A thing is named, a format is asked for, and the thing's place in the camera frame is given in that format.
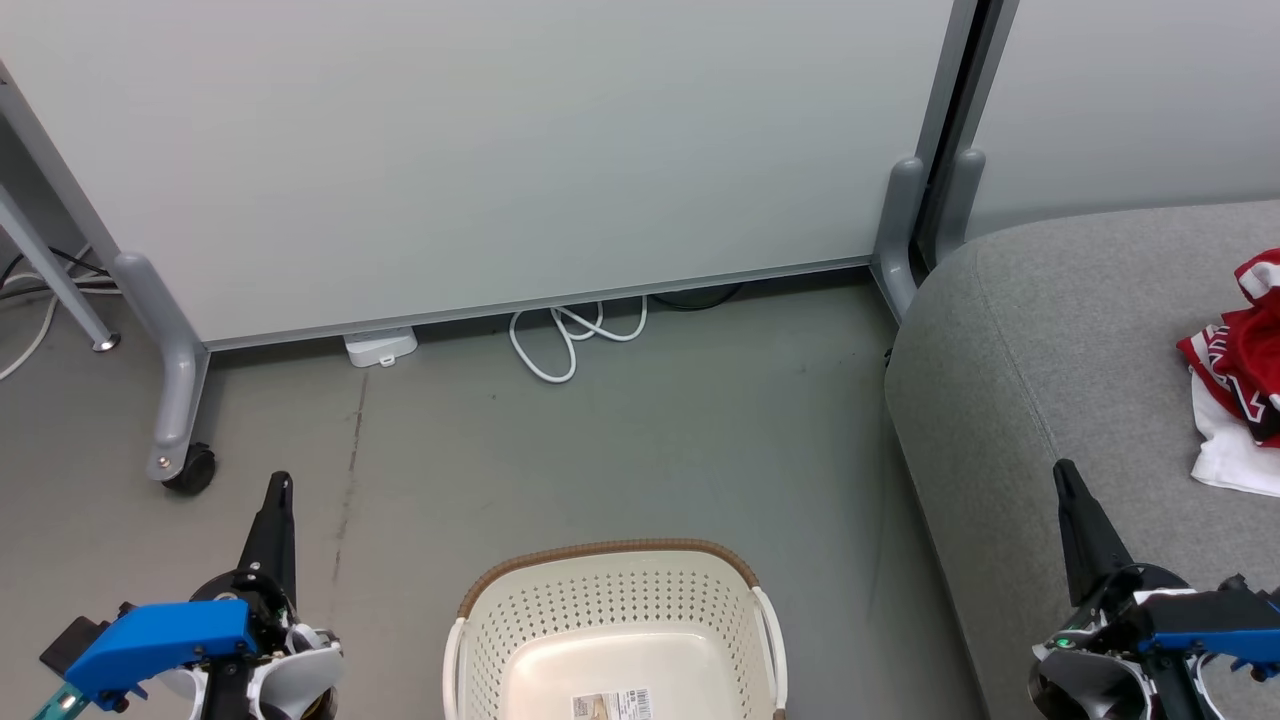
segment whiteboard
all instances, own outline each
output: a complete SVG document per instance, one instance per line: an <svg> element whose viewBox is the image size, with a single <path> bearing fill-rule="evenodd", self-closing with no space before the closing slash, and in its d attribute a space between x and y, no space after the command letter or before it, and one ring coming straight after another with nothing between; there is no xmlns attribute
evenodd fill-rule
<svg viewBox="0 0 1280 720"><path fill-rule="evenodd" d="M950 0L4 0L206 342L867 256Z"/></svg>
<svg viewBox="0 0 1280 720"><path fill-rule="evenodd" d="M1023 1L973 146L968 237L1280 196L1280 4Z"/></svg>

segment perforated basket wall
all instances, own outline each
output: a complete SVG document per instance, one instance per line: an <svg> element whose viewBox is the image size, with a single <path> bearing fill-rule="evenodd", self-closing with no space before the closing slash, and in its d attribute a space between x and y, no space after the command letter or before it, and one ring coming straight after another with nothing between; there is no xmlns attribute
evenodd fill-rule
<svg viewBox="0 0 1280 720"><path fill-rule="evenodd" d="M512 653L536 638L653 621L699 625L724 643L742 720L773 717L768 647L750 585L699 551L632 551L531 565L503 574L475 598L463 630L465 720L497 720Z"/></svg>

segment gray sofa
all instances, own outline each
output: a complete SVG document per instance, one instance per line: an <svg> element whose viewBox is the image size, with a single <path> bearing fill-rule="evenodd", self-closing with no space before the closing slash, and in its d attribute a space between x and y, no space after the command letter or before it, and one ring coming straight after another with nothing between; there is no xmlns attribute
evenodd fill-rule
<svg viewBox="0 0 1280 720"><path fill-rule="evenodd" d="M1245 306L1233 270L1280 246L1280 201L1036 223L966 243L893 346L890 413L991 716L1039 717L1030 646L1069 615L1051 468L1070 457L1135 560L1215 588L1280 585L1280 500L1202 486L1174 342ZM1280 682L1211 665L1229 717Z"/></svg>

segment product label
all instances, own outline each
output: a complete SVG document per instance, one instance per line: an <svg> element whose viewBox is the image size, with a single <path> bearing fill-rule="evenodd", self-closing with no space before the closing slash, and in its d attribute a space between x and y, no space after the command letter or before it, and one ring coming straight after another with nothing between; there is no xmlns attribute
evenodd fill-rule
<svg viewBox="0 0 1280 720"><path fill-rule="evenodd" d="M653 720L649 691L622 691L575 697L573 720Z"/></svg>

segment concrete floor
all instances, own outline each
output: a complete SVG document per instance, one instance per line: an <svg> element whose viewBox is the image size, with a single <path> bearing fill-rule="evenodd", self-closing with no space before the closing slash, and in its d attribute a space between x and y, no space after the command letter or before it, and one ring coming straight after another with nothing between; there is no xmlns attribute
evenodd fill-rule
<svg viewBox="0 0 1280 720"><path fill-rule="evenodd" d="M387 369L351 366L333 340L215 356L197 439L219 471L195 498L145 479L156 352L120 300L95 304L119 348L93 355L60 311L0 382L10 715L58 687L37 657L77 615L186 600L232 568L285 469L300 611L347 648L342 717L442 716L444 638L490 565L663 536L723 543L756 570L787 642L791 717L980 716L882 406L893 324L864 273L655 309L635 342L580 343L558 387L520 364L506 318L419 328L417 352ZM0 307L0 365L42 311ZM562 368L558 337L530 322L526 347ZM186 717L152 689L127 717Z"/></svg>

